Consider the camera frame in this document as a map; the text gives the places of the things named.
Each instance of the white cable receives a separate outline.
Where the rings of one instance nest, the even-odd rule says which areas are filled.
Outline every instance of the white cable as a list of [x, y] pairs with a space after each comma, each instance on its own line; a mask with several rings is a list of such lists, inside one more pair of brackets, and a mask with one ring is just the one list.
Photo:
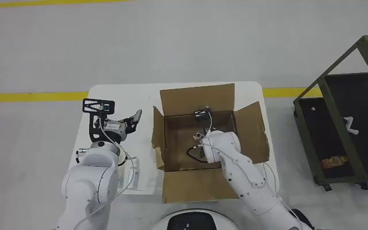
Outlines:
[[208, 115], [209, 115], [209, 119], [210, 119], [210, 124], [209, 124], [209, 129], [208, 129], [208, 131], [206, 133], [206, 136], [204, 138], [209, 137], [209, 135], [211, 134], [211, 129], [212, 129], [212, 116], [211, 116], [210, 113], [208, 113]]
[[272, 174], [273, 174], [273, 176], [274, 176], [274, 180], [275, 180], [275, 183], [274, 183], [274, 185], [275, 185], [275, 195], [276, 195], [276, 197], [278, 197], [279, 199], [280, 199], [280, 201], [281, 201], [281, 203], [282, 203], [282, 205], [286, 208], [286, 209], [288, 209], [290, 212], [292, 212], [293, 214], [294, 214], [294, 216], [295, 216], [295, 218], [298, 220], [298, 222], [299, 222], [299, 224], [300, 224], [300, 227], [301, 227], [301, 230], [303, 230], [303, 224], [301, 223], [301, 220], [299, 219], [299, 217], [294, 213], [294, 211], [283, 201], [283, 199], [278, 195], [278, 193], [279, 193], [279, 191], [277, 191], [277, 186], [276, 186], [276, 175], [275, 175], [275, 172], [274, 172], [274, 170], [272, 170], [272, 168], [271, 168], [271, 166], [269, 166], [269, 164], [267, 164], [266, 162], [264, 162], [263, 163], [263, 169], [264, 169], [264, 173], [266, 174], [266, 169], [265, 169], [265, 165], [267, 165], [268, 166], [268, 168], [271, 170], [271, 172], [272, 172]]
[[103, 204], [101, 207], [99, 207], [98, 209], [96, 209], [95, 211], [91, 212], [88, 216], [86, 216], [85, 218], [81, 219], [76, 226], [74, 227], [74, 230], [76, 230], [76, 228], [85, 220], [87, 220], [90, 216], [92, 216], [94, 213], [97, 213], [98, 211], [100, 211], [102, 208], [104, 208], [107, 204], [113, 202], [118, 196], [121, 195], [121, 193], [123, 193], [124, 191], [126, 191], [126, 189], [129, 187], [129, 185], [131, 185], [132, 181], [133, 181], [133, 176], [134, 176], [134, 163], [133, 163], [133, 159], [131, 159], [131, 156], [129, 156], [129, 154], [124, 150], [124, 148], [119, 145], [119, 143], [116, 143], [115, 141], [113, 141], [104, 131], [104, 129], [102, 128], [101, 125], [101, 118], [99, 118], [99, 127], [102, 131], [102, 133], [113, 143], [116, 145], [116, 147], [118, 147], [120, 149], [120, 152], [124, 152], [126, 154], [126, 156], [129, 158], [129, 160], [132, 163], [132, 176], [131, 176], [131, 180], [129, 181], [129, 183], [126, 185], [125, 188], [123, 188], [123, 190], [121, 192], [119, 192], [114, 198], [112, 198], [110, 201], [108, 201], [107, 203]]
[[272, 168], [271, 168], [271, 166], [269, 165], [269, 164], [267, 164], [266, 162], [264, 162], [263, 163], [263, 169], [264, 169], [264, 173], [266, 174], [266, 169], [265, 169], [265, 165], [267, 165], [268, 166], [268, 168], [271, 170], [271, 172], [272, 172], [272, 174], [273, 174], [273, 176], [274, 176], [274, 180], [275, 180], [275, 183], [274, 183], [274, 185], [275, 185], [275, 195], [276, 196], [278, 196], [278, 190], [277, 190], [277, 185], [276, 185], [276, 175], [275, 175], [275, 172], [274, 172], [274, 170], [272, 170]]

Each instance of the gray floor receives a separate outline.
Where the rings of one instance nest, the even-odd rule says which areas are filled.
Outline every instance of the gray floor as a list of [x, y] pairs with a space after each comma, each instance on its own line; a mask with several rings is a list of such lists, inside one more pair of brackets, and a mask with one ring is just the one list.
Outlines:
[[[0, 229], [52, 229], [65, 203], [60, 185], [67, 171], [81, 119], [80, 102], [0, 103]], [[291, 98], [266, 98], [281, 180], [280, 195], [320, 229], [366, 229], [367, 191], [316, 186], [292, 115]], [[162, 204], [160, 196], [126, 195], [112, 205], [109, 229], [142, 229], [183, 208], [209, 208], [229, 216], [242, 229], [259, 229], [237, 200]]]
[[[367, 0], [135, 0], [0, 9], [0, 92], [243, 80], [306, 87], [368, 34], [367, 10]], [[358, 55], [351, 60], [338, 70], [367, 70]]]

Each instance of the white table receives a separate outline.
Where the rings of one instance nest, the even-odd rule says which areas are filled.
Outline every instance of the white table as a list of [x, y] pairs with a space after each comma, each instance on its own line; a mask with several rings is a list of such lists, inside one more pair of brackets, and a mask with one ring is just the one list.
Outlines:
[[[201, 82], [201, 83], [169, 83], [169, 84], [131, 84], [131, 85], [96, 85], [89, 91], [88, 97], [94, 99], [106, 99], [115, 101], [115, 114], [109, 115], [113, 120], [120, 120], [134, 115], [138, 109], [142, 109], [142, 117], [136, 132], [128, 135], [121, 143], [130, 156], [137, 156], [140, 160], [140, 175], [137, 190], [126, 190], [124, 194], [153, 195], [162, 193], [163, 171], [156, 168], [155, 152], [152, 149], [151, 137], [153, 129], [153, 106], [162, 113], [160, 90], [177, 89], [185, 87], [221, 85], [233, 82]], [[262, 111], [264, 127], [270, 146], [270, 160], [268, 165], [273, 169], [276, 177], [277, 189], [279, 179], [272, 145], [269, 122], [266, 114], [265, 101], [262, 88], [257, 82], [235, 82], [235, 105], [239, 110], [256, 101], [259, 101]], [[78, 135], [72, 152], [69, 168], [76, 165], [75, 152], [79, 148], [89, 148], [89, 114], [83, 113]], [[266, 167], [267, 180], [274, 190], [274, 177]]]

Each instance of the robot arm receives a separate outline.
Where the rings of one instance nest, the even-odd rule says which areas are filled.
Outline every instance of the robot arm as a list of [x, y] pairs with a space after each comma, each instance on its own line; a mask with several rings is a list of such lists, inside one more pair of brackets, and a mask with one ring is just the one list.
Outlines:
[[119, 144], [136, 130], [142, 113], [138, 110], [132, 117], [114, 121], [107, 118], [114, 113], [113, 101], [88, 98], [83, 100], [83, 111], [90, 113], [89, 133], [93, 143], [90, 148], [82, 149], [85, 155], [81, 161], [77, 152], [78, 164], [63, 179], [66, 209], [59, 219], [59, 230], [107, 229], [110, 202], [119, 184], [118, 166], [129, 159], [125, 153], [125, 160], [119, 164], [119, 155], [124, 151]]
[[240, 153], [235, 133], [214, 131], [201, 144], [208, 163], [221, 162], [225, 179], [265, 229], [310, 230], [289, 213], [252, 160]]

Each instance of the cardboard box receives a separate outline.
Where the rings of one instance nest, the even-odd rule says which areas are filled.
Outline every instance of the cardboard box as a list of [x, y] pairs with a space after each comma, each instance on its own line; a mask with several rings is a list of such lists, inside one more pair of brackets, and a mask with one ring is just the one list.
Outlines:
[[152, 147], [157, 168], [164, 170], [163, 202], [237, 198], [220, 162], [200, 163], [186, 155], [188, 148], [198, 144], [193, 135], [203, 129], [193, 112], [209, 106], [213, 127], [235, 132], [242, 154], [262, 163], [269, 160], [270, 149], [259, 102], [234, 112], [234, 84], [161, 90], [160, 96], [164, 116], [154, 107]]

